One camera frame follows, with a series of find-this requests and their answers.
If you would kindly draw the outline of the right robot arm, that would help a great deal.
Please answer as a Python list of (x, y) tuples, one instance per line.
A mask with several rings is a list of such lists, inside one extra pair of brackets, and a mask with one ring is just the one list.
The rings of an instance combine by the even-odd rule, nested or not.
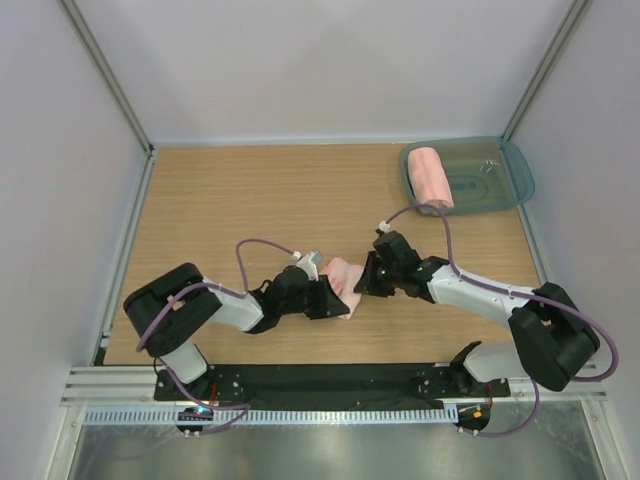
[(558, 285), (511, 287), (460, 270), (445, 258), (421, 258), (397, 231), (382, 233), (374, 241), (354, 290), (376, 297), (401, 290), (411, 298), (474, 313), (508, 330), (510, 341), (473, 342), (452, 360), (450, 382), (464, 396), (510, 377), (528, 377), (559, 392), (600, 347), (597, 334)]

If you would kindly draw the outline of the small pink cloth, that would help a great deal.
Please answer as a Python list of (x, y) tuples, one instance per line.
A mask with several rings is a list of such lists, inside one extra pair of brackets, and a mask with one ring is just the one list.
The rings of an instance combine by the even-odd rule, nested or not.
[(350, 319), (361, 301), (362, 295), (355, 292), (355, 287), (363, 272), (362, 265), (350, 264), (340, 257), (332, 258), (320, 272), (328, 277), (332, 290), (349, 309), (339, 315), (340, 319)]

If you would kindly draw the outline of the large pink towel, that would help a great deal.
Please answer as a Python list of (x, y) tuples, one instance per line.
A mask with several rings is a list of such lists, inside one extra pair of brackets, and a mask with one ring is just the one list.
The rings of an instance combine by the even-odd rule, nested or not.
[(454, 206), (449, 181), (437, 151), (420, 147), (408, 154), (408, 176), (418, 203), (429, 203), (439, 208)]

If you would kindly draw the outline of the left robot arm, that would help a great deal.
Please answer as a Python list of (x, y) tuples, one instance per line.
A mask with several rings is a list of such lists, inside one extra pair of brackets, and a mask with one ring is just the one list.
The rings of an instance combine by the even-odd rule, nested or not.
[(285, 315), (311, 320), (351, 313), (313, 265), (286, 267), (273, 279), (247, 293), (210, 281), (192, 263), (184, 263), (131, 293), (123, 309), (145, 350), (173, 372), (177, 388), (191, 400), (204, 398), (212, 377), (193, 336), (207, 322), (260, 334)]

